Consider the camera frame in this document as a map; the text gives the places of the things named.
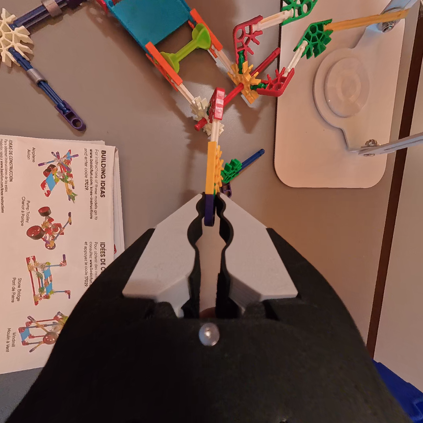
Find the colourful toy construction model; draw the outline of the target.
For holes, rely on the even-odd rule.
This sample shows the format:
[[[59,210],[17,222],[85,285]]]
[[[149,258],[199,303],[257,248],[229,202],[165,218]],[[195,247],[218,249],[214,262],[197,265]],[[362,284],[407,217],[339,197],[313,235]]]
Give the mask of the colourful toy construction model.
[[[213,226],[216,201],[223,183],[230,182],[242,169],[241,163],[232,160],[223,166],[219,135],[223,132],[224,108],[241,94],[250,104],[260,96],[280,97],[294,77],[298,62],[306,57],[322,54],[335,31],[369,27],[393,20],[404,19],[409,9],[372,15],[363,18],[333,22],[332,19],[311,23],[298,44],[288,66],[275,71],[275,76],[260,74],[280,56],[276,48],[256,68],[248,63],[248,55],[254,52],[251,43],[259,45],[263,30],[284,26],[308,16],[317,1],[281,1],[280,12],[264,18],[261,15],[238,24],[233,30],[235,62],[229,60],[223,46],[199,13],[185,1],[97,1],[110,13],[132,38],[144,49],[147,58],[161,72],[172,87],[189,103],[196,120],[196,131],[203,130],[209,137],[205,185],[204,224]],[[216,88],[210,100],[194,95],[183,84],[179,75],[180,62],[194,50],[206,50],[227,70],[235,88],[225,93]]]

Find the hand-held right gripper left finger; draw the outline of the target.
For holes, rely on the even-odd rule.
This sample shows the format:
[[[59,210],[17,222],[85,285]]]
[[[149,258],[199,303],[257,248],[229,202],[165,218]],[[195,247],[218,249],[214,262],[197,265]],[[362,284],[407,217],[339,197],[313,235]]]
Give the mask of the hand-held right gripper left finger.
[[[200,266],[195,244],[202,235],[198,194],[154,229],[128,282],[125,297],[171,304],[177,317],[199,315]]]

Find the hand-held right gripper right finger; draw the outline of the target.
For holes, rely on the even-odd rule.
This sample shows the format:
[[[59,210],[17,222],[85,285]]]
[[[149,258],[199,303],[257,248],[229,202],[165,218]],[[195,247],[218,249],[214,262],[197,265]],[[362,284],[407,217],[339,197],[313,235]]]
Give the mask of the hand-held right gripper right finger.
[[[267,228],[223,194],[216,197],[216,210],[225,241],[216,316],[235,318],[251,303],[296,297],[298,291]]]

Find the illustrated instruction booklet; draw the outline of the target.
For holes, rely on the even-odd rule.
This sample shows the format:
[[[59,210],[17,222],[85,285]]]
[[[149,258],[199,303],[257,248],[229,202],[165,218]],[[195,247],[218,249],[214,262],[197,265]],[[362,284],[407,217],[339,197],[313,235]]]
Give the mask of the illustrated instruction booklet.
[[[45,365],[124,238],[116,147],[1,135],[0,165],[3,374]]]

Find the white metal stand base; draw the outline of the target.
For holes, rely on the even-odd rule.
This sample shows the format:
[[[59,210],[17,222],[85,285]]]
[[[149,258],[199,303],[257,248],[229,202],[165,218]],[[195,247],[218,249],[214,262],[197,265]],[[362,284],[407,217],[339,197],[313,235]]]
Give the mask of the white metal stand base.
[[[405,19],[336,31],[318,56],[302,57],[278,98],[274,165],[290,187],[370,188],[386,155],[358,154],[390,140]]]

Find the blue rod cross toy assembly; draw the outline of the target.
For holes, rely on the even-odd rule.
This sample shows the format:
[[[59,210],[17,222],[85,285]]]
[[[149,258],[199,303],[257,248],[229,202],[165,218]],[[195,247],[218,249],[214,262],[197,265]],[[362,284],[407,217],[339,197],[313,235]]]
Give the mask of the blue rod cross toy assembly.
[[[65,100],[60,98],[46,78],[30,63],[28,54],[32,55],[33,51],[29,44],[33,45],[33,41],[28,29],[45,18],[60,16],[64,8],[75,9],[82,3],[82,0],[43,0],[40,6],[21,17],[16,17],[3,8],[0,19],[1,61],[8,67],[11,67],[13,63],[21,66],[33,84],[50,98],[67,123],[81,132],[86,130],[84,121]]]

